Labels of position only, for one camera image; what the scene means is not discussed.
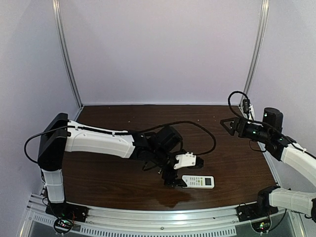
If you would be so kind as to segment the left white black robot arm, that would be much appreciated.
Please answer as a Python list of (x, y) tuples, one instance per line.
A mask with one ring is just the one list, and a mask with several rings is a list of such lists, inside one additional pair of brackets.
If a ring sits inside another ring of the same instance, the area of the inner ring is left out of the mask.
[(71, 215), (66, 205), (62, 176), (65, 152), (89, 152), (152, 162), (159, 167), (166, 185), (186, 187), (177, 178), (181, 168), (202, 168), (203, 159), (184, 149), (174, 148), (183, 143), (180, 133), (169, 125), (158, 132), (114, 131), (86, 126), (59, 113), (40, 136), (38, 165), (43, 173), (51, 210), (60, 219)]

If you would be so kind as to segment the white remote control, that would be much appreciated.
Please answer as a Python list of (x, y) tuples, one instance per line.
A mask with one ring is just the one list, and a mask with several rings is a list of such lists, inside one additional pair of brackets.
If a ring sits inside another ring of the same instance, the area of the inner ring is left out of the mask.
[(183, 175), (182, 180), (187, 189), (213, 189), (215, 187), (213, 176)]

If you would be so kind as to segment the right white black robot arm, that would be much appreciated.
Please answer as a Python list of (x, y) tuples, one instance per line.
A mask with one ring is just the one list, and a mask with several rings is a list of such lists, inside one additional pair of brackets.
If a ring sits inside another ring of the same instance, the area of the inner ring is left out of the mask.
[(283, 113), (264, 109), (262, 121), (243, 116), (226, 118), (220, 124), (231, 135), (258, 142), (265, 147), (269, 165), (279, 182), (258, 193), (253, 214), (265, 217), (272, 207), (284, 208), (316, 219), (316, 157), (293, 138), (282, 133)]

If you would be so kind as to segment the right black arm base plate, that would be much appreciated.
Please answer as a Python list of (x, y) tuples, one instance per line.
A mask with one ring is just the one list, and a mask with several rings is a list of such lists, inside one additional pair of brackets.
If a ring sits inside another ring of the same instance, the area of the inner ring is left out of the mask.
[(269, 217), (278, 213), (277, 207), (259, 207), (258, 203), (241, 203), (235, 208), (239, 222)]

